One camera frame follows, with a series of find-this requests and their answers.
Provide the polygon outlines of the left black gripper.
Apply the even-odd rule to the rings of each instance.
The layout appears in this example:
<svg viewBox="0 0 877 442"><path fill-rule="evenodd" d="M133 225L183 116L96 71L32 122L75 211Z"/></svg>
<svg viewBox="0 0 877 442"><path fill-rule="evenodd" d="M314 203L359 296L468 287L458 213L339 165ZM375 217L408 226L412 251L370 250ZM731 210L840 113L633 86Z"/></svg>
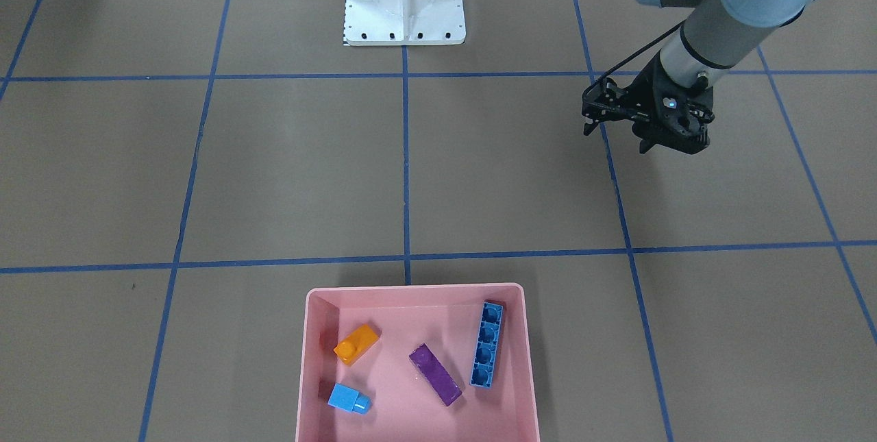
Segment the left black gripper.
<svg viewBox="0 0 877 442"><path fill-rule="evenodd" d="M640 138L639 153L655 146L675 149L683 154L698 154L710 145L708 124L714 93L698 79L693 87L677 85L655 55L630 84L630 107L645 115L634 121L632 132Z"/></svg>

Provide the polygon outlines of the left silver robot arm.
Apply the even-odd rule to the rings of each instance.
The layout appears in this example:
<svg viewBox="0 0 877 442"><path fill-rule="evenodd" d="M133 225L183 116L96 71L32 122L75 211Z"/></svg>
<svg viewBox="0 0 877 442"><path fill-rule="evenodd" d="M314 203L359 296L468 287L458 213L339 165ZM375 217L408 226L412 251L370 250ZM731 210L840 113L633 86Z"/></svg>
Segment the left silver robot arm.
<svg viewBox="0 0 877 442"><path fill-rule="evenodd" d="M636 0L690 15L628 87L645 110L636 121L642 154L656 145L698 154L710 143L713 89L724 74L816 0Z"/></svg>

